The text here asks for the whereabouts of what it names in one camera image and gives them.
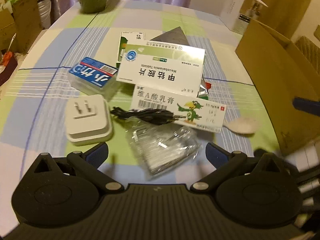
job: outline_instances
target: plastic spoon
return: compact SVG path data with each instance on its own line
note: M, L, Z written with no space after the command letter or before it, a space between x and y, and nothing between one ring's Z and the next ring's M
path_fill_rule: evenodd
M223 126L233 133L238 134L253 134L258 129L258 122L251 117L239 117L231 122L223 121Z

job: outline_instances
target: white cardboard box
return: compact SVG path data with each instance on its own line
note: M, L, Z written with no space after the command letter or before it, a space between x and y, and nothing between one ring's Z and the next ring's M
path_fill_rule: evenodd
M146 108L168 110L176 116L177 124L209 132L220 133L227 106L201 98L136 85L131 109Z
M197 97L204 49L144 40L129 40L117 81Z
M122 56L124 54L125 46L128 40L145 40L146 36L144 32L121 32L121 36L119 39L119 50L117 56L117 63L121 63Z
M220 20L228 27L229 30L244 34L250 23L251 18L257 20L262 6L268 7L261 0L226 0Z

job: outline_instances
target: small box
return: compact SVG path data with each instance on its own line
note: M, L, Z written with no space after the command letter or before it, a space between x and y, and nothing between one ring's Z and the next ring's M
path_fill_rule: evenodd
M10 13L13 13L10 1L7 1L4 5L2 5L2 9L8 9Z
M220 133L227 106L201 98L136 85L131 109L146 108L168 110L180 116L177 124L209 132Z
M261 0L226 0L220 14L220 20L229 30L244 34L251 19L257 20L262 6Z
M145 40L145 35L143 32L121 32L119 39L119 50L116 63L121 63L122 57L124 55L125 47L128 43L128 40Z
M68 72L68 79L74 88L87 95L100 94L109 100L116 92L118 69L98 60L85 57Z
M117 81L197 97L205 50L160 41L129 40Z
M6 3L6 0L0 0L0 5L4 5Z

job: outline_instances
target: logo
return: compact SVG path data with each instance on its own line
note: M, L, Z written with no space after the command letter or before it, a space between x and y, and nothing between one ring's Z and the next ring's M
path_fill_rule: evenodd
M137 52L134 49L129 50L127 55L125 56L126 60L128 61L133 61L136 59L136 57L137 57Z
M82 68L83 66L82 65L76 65L73 67L72 71L74 73L79 73L80 69Z

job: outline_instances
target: table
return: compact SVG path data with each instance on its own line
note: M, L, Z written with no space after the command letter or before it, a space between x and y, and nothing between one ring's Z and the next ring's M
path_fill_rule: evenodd
M241 150L249 156L253 156L253 150L258 147L278 151L268 114L234 52L239 37L217 16L131 0L111 0L108 8L99 14L80 14L79 8L79 4L70 8L35 44L0 101L0 235L18 223L11 208L11 195L39 153L49 152L59 157L92 147L75 147L66 138L66 103L69 98L83 95L70 86L67 72L84 57L115 66L121 31L143 31L150 40L181 26L191 46L206 50L204 77L212 84L209 99L228 105L227 121L253 116L259 120L260 128L252 137L235 135L226 128L220 134L198 131L203 148L197 158L148 181L124 140L125 129L114 122L114 136L107 142L109 158L99 168L102 172L125 186L128 183L186 183L189 187L215 170L205 157L205 145L209 141L229 152ZM133 86L125 85L110 106L129 109L132 92ZM310 149L301 149L291 155L289 161L299 169L308 168L318 162L312 145Z

